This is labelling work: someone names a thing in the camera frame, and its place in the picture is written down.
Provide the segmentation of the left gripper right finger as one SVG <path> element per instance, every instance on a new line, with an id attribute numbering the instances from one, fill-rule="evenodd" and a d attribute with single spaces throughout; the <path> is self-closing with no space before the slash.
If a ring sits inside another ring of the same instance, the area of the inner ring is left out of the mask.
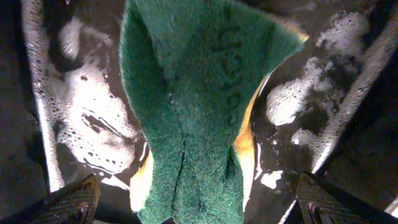
<path id="1" fill-rule="evenodd" d="M 397 224 L 396 217 L 310 172 L 301 173 L 296 194 L 305 223 Z"/>

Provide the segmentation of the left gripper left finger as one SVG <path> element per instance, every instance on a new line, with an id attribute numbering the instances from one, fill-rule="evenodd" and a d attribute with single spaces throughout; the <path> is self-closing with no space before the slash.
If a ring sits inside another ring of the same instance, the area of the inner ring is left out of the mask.
<path id="1" fill-rule="evenodd" d="M 99 199 L 99 181 L 90 174 L 2 219 L 1 224 L 92 224 Z"/>

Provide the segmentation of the green and yellow sponge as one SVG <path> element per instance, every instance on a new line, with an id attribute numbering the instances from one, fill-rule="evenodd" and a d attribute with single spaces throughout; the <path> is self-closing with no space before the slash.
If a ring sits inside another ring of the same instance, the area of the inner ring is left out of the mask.
<path id="1" fill-rule="evenodd" d="M 254 102 L 307 39 L 293 23 L 238 1 L 126 2 L 121 75 L 149 145 L 130 180 L 142 223 L 243 222 Z"/>

